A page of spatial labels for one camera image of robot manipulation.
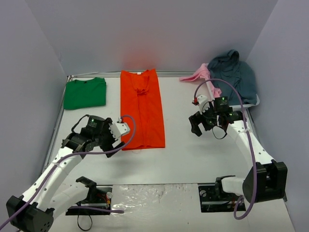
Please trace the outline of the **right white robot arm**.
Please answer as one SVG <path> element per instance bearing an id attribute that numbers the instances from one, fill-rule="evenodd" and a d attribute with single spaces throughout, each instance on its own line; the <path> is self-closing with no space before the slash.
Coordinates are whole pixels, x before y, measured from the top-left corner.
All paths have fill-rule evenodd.
<path id="1" fill-rule="evenodd" d="M 193 104 L 199 110 L 189 117 L 191 132 L 200 137 L 202 131 L 221 128 L 239 148 L 251 169 L 246 177 L 234 175 L 216 178 L 214 194 L 224 200 L 231 194 L 242 195 L 248 202 L 266 202 L 282 199 L 285 196 L 287 166 L 270 156 L 250 130 L 244 113 L 234 111 L 226 97 L 213 101 L 198 95 Z"/>

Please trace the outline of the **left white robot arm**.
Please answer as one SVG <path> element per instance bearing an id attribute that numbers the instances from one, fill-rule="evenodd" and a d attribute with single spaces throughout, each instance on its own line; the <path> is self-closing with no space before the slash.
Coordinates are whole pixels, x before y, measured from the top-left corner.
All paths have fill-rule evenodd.
<path id="1" fill-rule="evenodd" d="M 123 121 L 122 116 L 116 122 L 109 117 L 87 115 L 87 118 L 87 125 L 80 132 L 71 129 L 56 157 L 41 176 L 19 197 L 10 197 L 6 203 L 9 217 L 1 228 L 11 224 L 23 232 L 47 232 L 54 220 L 64 212 L 72 215 L 90 211 L 112 212 L 107 193 L 84 176 L 77 178 L 63 192 L 57 193 L 70 172 L 87 155 L 96 155 L 94 148 L 99 147 L 99 154 L 110 158 L 127 145 L 125 142 L 117 146 L 113 144 L 135 131 Z"/>

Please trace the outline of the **orange t-shirt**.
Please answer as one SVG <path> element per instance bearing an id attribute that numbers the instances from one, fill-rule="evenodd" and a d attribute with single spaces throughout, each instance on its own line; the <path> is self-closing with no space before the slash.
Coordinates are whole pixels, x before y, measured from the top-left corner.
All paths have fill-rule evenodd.
<path id="1" fill-rule="evenodd" d="M 131 129 L 134 138 L 123 150 L 164 148 L 165 127 L 158 76 L 155 69 L 140 74 L 121 71 L 120 115 Z"/>

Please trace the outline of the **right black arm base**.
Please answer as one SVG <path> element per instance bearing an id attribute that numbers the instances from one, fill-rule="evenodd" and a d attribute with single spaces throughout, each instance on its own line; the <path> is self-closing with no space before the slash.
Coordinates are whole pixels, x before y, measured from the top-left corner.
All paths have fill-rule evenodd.
<path id="1" fill-rule="evenodd" d="M 202 213 L 232 213 L 239 198 L 234 193 L 220 197 L 214 183 L 198 185 L 198 193 Z"/>

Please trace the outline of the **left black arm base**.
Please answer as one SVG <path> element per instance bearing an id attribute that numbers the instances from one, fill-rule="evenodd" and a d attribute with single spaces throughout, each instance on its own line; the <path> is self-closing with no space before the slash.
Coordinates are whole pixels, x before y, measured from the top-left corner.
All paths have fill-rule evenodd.
<path id="1" fill-rule="evenodd" d="M 111 210 L 112 186 L 98 186 L 94 197 L 91 200 L 83 200 L 74 206 L 87 206 Z M 68 209 L 66 216 L 105 216 L 110 212 L 95 211 L 89 209 Z"/>

